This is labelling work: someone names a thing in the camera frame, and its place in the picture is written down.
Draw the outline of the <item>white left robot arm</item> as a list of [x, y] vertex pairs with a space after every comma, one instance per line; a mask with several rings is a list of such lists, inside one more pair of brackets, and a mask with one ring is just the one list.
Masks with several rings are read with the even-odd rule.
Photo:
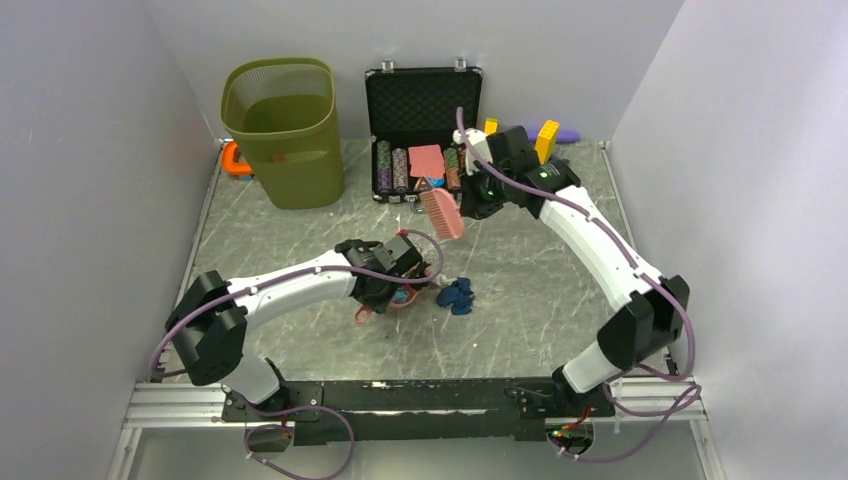
[[150, 359], [152, 374], [165, 347], [182, 362], [195, 386], [219, 383], [240, 394], [264, 420], [287, 406], [287, 385], [278, 369], [245, 351], [256, 328], [323, 301], [352, 298], [367, 312], [383, 313], [397, 291], [430, 283], [438, 268], [427, 262], [407, 232], [385, 242], [351, 239], [319, 256], [274, 272], [225, 279], [216, 270], [198, 276], [165, 323]]

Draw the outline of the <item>pink plastic hand brush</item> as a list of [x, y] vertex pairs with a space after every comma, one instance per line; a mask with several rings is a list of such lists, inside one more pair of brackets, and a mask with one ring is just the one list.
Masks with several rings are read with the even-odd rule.
[[465, 223], [459, 205], [445, 189], [434, 188], [419, 194], [430, 223], [440, 239], [459, 239], [465, 233]]

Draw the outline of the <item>pink plastic dustpan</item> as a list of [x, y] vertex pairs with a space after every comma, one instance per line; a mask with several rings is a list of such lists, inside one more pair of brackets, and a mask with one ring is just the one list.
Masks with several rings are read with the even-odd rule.
[[[411, 286], [403, 286], [394, 293], [391, 301], [387, 304], [386, 310], [405, 308], [411, 305], [417, 296], [418, 290], [413, 289]], [[356, 324], [362, 325], [371, 320], [375, 315], [378, 315], [376, 310], [363, 305], [356, 311], [354, 321]]]

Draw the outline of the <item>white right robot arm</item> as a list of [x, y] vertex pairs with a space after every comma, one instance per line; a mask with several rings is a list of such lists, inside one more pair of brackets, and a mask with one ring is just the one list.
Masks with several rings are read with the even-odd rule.
[[458, 127], [453, 141], [464, 149], [461, 213], [484, 219], [506, 204], [526, 210], [574, 252], [613, 310], [595, 340], [554, 371], [551, 399], [560, 413], [578, 414], [591, 392], [680, 338], [689, 343], [684, 370], [691, 371], [687, 283], [662, 274], [626, 242], [568, 160], [542, 161], [522, 127], [492, 135]]

